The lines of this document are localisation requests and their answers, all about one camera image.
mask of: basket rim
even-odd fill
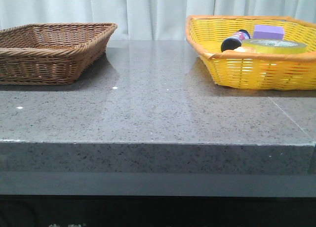
[[[200,44],[193,41],[190,35],[190,24],[193,19],[248,19],[248,20],[285,20],[298,23],[306,27],[316,28],[316,24],[295,19],[290,16],[230,16],[230,15],[189,15],[186,20],[185,36],[188,43],[201,56],[207,59],[258,59],[264,61],[292,61],[292,62],[316,62],[316,51],[299,54],[269,54],[269,53],[241,53],[233,50],[226,50],[221,53],[211,53]]]
[[[10,31],[22,30],[28,27],[43,27],[43,26],[52,26],[52,27],[62,27],[62,26],[100,26],[100,25],[109,25],[108,30],[102,31],[97,36],[94,36],[92,39],[87,40],[86,42],[79,43],[70,49],[51,49],[51,48],[0,48],[0,56],[71,56],[78,53],[85,52],[92,48],[94,45],[102,41],[104,38],[110,37],[111,34],[117,29],[118,25],[116,23],[109,22],[97,22],[97,23],[35,23],[27,24],[22,26],[16,26],[4,30],[0,30],[1,33],[7,33]]]

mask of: brown wicker basket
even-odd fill
[[[105,51],[115,23],[30,24],[0,31],[0,84],[65,85]]]

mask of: gray countertop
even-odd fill
[[[113,40],[72,85],[0,85],[0,171],[308,176],[315,108],[215,85],[185,41]]]

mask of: wicker basket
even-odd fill
[[[105,51],[114,23],[30,24],[0,31],[0,84],[64,85]]]
[[[284,27],[284,40],[308,45],[301,54],[220,51],[222,41],[254,25]],[[186,38],[206,64],[214,82],[239,89],[316,89],[316,24],[277,16],[203,16],[187,18]]]

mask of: small bottle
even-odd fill
[[[225,51],[228,49],[234,50],[241,46],[241,42],[244,39],[250,39],[250,34],[246,30],[239,30],[233,33],[232,36],[224,39],[221,45],[221,51]]]

